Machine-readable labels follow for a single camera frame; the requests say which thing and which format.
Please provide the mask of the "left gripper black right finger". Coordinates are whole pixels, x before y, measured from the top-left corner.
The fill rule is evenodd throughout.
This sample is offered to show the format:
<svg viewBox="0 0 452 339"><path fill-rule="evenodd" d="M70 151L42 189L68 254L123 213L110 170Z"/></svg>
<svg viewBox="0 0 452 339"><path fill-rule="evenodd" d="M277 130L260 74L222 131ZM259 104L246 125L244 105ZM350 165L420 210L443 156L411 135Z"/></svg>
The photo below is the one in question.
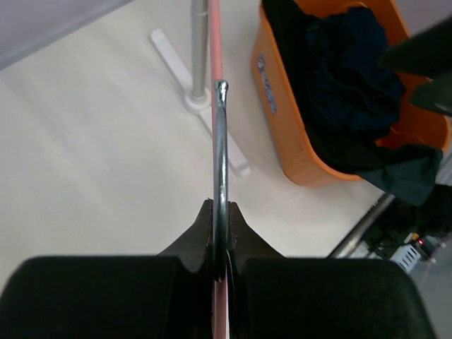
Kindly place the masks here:
<svg viewBox="0 0 452 339"><path fill-rule="evenodd" d="M391 261L286 258L230 217L233 338L435 338L420 294Z"/></svg>

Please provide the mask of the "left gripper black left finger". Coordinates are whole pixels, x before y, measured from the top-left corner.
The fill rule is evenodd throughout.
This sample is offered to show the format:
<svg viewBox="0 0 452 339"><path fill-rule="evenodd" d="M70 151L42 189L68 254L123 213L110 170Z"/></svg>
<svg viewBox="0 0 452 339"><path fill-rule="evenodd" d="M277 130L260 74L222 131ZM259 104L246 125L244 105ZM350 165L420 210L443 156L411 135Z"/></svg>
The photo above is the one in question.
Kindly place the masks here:
<svg viewBox="0 0 452 339"><path fill-rule="evenodd" d="M158 255L25 260L1 293L1 337L211 338L212 204Z"/></svg>

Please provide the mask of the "black shorts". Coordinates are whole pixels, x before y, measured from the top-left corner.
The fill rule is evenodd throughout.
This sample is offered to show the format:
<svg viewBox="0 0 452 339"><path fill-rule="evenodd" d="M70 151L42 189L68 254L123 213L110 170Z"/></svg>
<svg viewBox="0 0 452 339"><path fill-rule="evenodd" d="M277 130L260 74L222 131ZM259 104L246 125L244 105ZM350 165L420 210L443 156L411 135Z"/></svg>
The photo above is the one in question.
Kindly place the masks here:
<svg viewBox="0 0 452 339"><path fill-rule="evenodd" d="M319 18L294 1L264 1L263 10L317 155L364 178L383 171L391 153L376 141L397 122L405 88L378 64L388 42L372 11Z"/></svg>

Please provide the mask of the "dark teal shorts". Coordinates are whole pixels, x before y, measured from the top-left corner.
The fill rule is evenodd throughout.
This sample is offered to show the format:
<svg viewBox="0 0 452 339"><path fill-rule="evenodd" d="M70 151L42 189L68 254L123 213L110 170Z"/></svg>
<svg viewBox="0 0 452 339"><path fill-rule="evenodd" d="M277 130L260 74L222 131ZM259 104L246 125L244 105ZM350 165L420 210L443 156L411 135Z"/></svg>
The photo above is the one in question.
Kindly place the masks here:
<svg viewBox="0 0 452 339"><path fill-rule="evenodd" d="M428 145L376 147L356 174L382 191L420 206L434 190L442 159L442 150Z"/></svg>

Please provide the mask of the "pink clothes hanger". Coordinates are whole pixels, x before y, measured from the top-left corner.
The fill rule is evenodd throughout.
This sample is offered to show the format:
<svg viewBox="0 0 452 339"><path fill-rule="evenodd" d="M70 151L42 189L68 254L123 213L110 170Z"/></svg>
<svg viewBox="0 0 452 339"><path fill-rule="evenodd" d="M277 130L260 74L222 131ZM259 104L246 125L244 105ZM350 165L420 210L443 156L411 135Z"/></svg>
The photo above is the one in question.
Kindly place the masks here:
<svg viewBox="0 0 452 339"><path fill-rule="evenodd" d="M229 235L227 90L223 78L220 2L209 1L210 74L213 125L213 337L227 337L227 244Z"/></svg>

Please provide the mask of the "navy blue shorts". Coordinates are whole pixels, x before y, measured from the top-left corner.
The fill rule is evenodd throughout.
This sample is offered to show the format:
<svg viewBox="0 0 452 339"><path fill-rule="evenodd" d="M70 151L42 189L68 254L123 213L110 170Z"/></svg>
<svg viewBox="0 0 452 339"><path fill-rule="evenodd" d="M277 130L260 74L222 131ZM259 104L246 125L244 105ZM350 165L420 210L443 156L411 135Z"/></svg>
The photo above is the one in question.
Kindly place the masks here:
<svg viewBox="0 0 452 339"><path fill-rule="evenodd" d="M399 120L405 86L379 65L388 47L382 25L366 7L315 18L305 35L307 85L315 121L327 129L382 136Z"/></svg>

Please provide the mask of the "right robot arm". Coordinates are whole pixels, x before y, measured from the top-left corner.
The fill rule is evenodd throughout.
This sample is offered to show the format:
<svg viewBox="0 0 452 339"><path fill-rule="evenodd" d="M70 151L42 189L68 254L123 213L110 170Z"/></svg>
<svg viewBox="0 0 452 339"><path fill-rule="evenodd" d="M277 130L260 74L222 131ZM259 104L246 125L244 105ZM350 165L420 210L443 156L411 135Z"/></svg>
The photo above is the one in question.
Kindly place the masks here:
<svg viewBox="0 0 452 339"><path fill-rule="evenodd" d="M381 65L429 80L417 86L410 103L451 116L451 18L448 17L406 41L389 48Z"/></svg>

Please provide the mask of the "metal clothes rack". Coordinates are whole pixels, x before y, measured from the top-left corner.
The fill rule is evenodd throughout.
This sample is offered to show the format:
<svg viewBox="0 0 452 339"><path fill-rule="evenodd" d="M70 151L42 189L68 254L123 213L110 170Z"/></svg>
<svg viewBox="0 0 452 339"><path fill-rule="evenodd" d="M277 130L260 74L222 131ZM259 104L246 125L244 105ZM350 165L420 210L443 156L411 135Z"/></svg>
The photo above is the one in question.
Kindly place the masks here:
<svg viewBox="0 0 452 339"><path fill-rule="evenodd" d="M208 86L222 78L220 2L191 2L191 69L186 67L162 29L154 29L149 38L179 86L185 110L199 118L212 135L214 101Z"/></svg>

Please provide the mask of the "orange plastic laundry basket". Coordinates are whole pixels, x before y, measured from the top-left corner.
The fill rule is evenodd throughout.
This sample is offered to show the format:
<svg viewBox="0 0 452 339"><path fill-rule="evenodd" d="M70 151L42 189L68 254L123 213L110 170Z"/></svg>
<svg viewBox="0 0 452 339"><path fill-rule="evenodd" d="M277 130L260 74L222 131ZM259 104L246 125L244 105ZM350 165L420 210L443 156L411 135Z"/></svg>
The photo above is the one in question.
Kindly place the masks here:
<svg viewBox="0 0 452 339"><path fill-rule="evenodd" d="M373 11L390 44L401 43L410 36L394 1L298 1L297 5L303 12L320 18L364 6ZM285 176L297 185L308 187L360 181L357 175L332 169L314 152L262 8L259 15L261 22L251 56L251 70ZM414 107L409 102L414 89L427 79L406 73L400 74L400 79L407 89L402 97L400 121L392 127L388 137L378 140L378 145L396 146L418 141L446 152L451 144L449 118Z"/></svg>

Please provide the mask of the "aluminium mounting rail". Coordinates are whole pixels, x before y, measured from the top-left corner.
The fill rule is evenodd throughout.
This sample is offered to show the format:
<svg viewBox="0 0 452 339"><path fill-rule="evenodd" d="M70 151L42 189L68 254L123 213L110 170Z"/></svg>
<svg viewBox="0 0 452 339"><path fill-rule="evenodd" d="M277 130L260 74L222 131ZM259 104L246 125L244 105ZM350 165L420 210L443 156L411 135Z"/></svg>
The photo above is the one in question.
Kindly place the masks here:
<svg viewBox="0 0 452 339"><path fill-rule="evenodd" d="M391 194L383 194L378 201L361 217L356 225L346 234L339 244L327 255L327 258L348 258L362 243L366 231L372 226L382 212L394 200Z"/></svg>

